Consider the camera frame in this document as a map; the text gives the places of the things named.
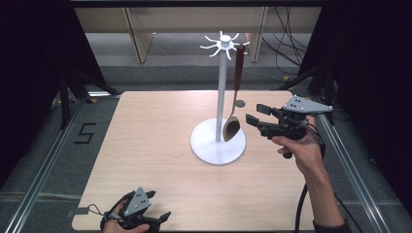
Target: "wooden spoon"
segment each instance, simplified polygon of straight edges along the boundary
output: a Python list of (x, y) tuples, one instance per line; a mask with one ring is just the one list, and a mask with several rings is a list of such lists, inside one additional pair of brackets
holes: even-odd
[(223, 126), (223, 139), (225, 142), (231, 140), (239, 131), (240, 123), (239, 119), (233, 115), (234, 108), (236, 105), (237, 91), (240, 89), (240, 81), (242, 79), (242, 70), (243, 70), (243, 59), (245, 53), (245, 46), (239, 45), (236, 49), (236, 64), (234, 67), (234, 97), (232, 112), (230, 117), (227, 119), (226, 123)]

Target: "human hand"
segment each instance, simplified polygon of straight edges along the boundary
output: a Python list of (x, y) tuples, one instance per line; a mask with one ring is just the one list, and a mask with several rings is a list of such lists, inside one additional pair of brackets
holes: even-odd
[[(307, 116), (307, 120), (309, 124), (315, 125), (315, 119), (312, 116)], [(321, 148), (312, 133), (306, 131), (306, 135), (298, 141), (283, 136), (275, 136), (272, 138), (272, 142), (283, 146), (278, 150), (279, 153), (293, 153), (297, 168), (303, 175), (325, 169)]]
[[(113, 213), (118, 214), (121, 209), (122, 203), (116, 206)], [(130, 230), (124, 230), (115, 219), (110, 219), (104, 226), (103, 233), (144, 233), (148, 231), (150, 226), (148, 224), (139, 225), (136, 228)]]

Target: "black handle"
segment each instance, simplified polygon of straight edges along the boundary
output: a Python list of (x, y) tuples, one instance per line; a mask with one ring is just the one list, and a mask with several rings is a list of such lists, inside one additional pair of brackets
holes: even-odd
[(234, 90), (240, 89), (240, 80), (242, 79), (243, 60), (245, 57), (245, 46), (239, 45), (236, 48), (236, 63), (234, 66)]

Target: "gray floor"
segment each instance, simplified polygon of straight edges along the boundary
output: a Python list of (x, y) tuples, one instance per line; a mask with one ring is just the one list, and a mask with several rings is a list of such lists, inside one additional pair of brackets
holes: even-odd
[[(217, 39), (219, 34), (207, 34)], [(101, 66), (107, 83), (119, 90), (171, 90), (171, 89), (217, 89), (219, 58), (209, 57), (215, 50), (202, 50), (199, 46), (208, 46), (201, 34), (156, 34), (150, 54), (143, 64), (135, 62), (128, 35), (125, 34), (88, 34), (96, 59)], [(295, 35), (302, 44), (307, 44), (310, 35)], [(276, 46), (273, 35), (264, 38)], [(281, 47), (287, 55), (294, 56), (292, 50)], [(297, 72), (297, 67), (278, 57), (277, 65), (287, 72)], [(245, 60), (245, 72), (241, 89), (276, 89), (284, 83), (284, 76), (293, 78), (276, 68), (274, 52), (262, 45), (258, 63)], [(233, 62), (229, 62), (227, 75), (232, 77)], [(307, 96), (306, 87), (310, 80), (300, 83), (291, 92)], [(231, 88), (228, 78), (227, 87)], [(71, 227), (72, 212), (76, 210), (86, 187), (94, 160), (103, 142), (113, 112), (119, 99), (114, 97), (99, 98), (95, 103), (79, 101), (72, 107), (81, 106), (68, 135), (63, 142), (51, 170), (41, 185), (39, 195), (31, 209), (21, 232), (75, 232)], [(0, 230), (6, 229), (11, 216), (20, 205), (24, 194), (30, 189), (43, 161), (48, 156), (54, 140), (61, 131), (61, 112), (58, 104), (51, 108), (49, 118), (39, 132), (32, 149), (23, 157), (0, 191)], [(391, 188), (386, 183), (379, 168), (368, 161), (367, 149), (353, 128), (345, 113), (336, 106), (334, 128), (345, 145), (351, 159), (356, 164), (364, 185), (373, 201), (378, 205), (383, 220), (391, 232), (412, 232), (412, 219), (403, 209)], [(93, 133), (89, 144), (75, 144), (84, 141), (79, 135), (84, 123), (95, 123), (85, 128)], [(363, 232), (375, 231), (373, 220), (367, 215), (360, 198), (326, 136), (326, 129), (318, 122), (321, 134), (326, 140), (326, 168), (336, 194), (343, 200), (350, 212), (359, 222)]]

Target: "wooden table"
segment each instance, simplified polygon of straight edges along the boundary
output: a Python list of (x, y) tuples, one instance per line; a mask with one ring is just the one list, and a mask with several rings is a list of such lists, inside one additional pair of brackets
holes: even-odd
[[(145, 216), (171, 211), (161, 225), (165, 231), (292, 230), (304, 179), (294, 158), (245, 121), (251, 114), (277, 123), (274, 116), (256, 112), (256, 104), (282, 107), (287, 91), (240, 90), (246, 102), (236, 108), (247, 139), (239, 159), (224, 166), (209, 165), (191, 150), (190, 135), (203, 120), (216, 118), (218, 92), (125, 92), (119, 101), (79, 207), (96, 204), (108, 211), (125, 193), (142, 186), (155, 190)], [(233, 91), (225, 94), (223, 116), (231, 111)], [(101, 216), (75, 216), (76, 230), (99, 229)], [(309, 197), (300, 229), (313, 229)]]

